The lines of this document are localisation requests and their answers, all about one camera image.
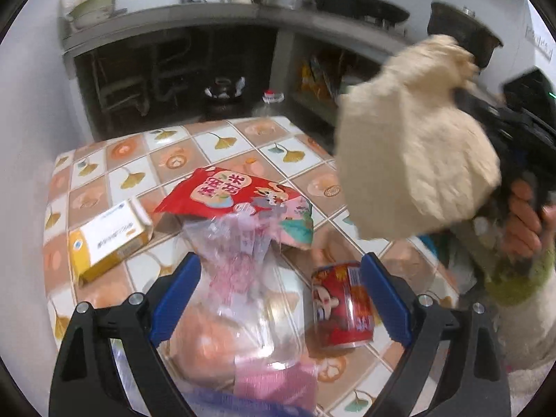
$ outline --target cloth bag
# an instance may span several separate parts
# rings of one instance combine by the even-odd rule
[[[336,162],[361,238],[405,238],[467,220],[500,183],[494,148],[452,97],[476,72],[453,38],[432,36],[342,97]]]

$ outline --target metal pot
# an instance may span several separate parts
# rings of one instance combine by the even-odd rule
[[[316,9],[315,0],[263,0],[263,5],[283,9]]]
[[[467,8],[459,10],[447,3],[433,1],[430,5],[429,34],[446,34],[472,53],[475,64],[484,69],[490,62],[496,47],[504,47],[502,41],[485,25],[475,19],[475,13]]]

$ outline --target red can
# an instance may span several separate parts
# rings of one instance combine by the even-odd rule
[[[373,308],[358,262],[319,268],[311,285],[316,335],[322,347],[352,348],[373,340]]]

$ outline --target blue gripper pad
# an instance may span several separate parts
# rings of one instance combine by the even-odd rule
[[[171,276],[158,279],[158,281],[171,280],[171,284],[152,314],[149,339],[155,347],[172,336],[200,278],[201,261],[198,255],[188,255]]]
[[[366,254],[361,259],[363,284],[373,300],[390,338],[405,348],[411,344],[411,314],[384,273],[380,260]]]

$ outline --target hand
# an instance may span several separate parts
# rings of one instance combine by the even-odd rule
[[[543,208],[543,224],[529,205],[533,190],[524,180],[512,184],[508,200],[510,216],[506,223],[502,250],[509,255],[531,258],[554,243],[556,206]]]

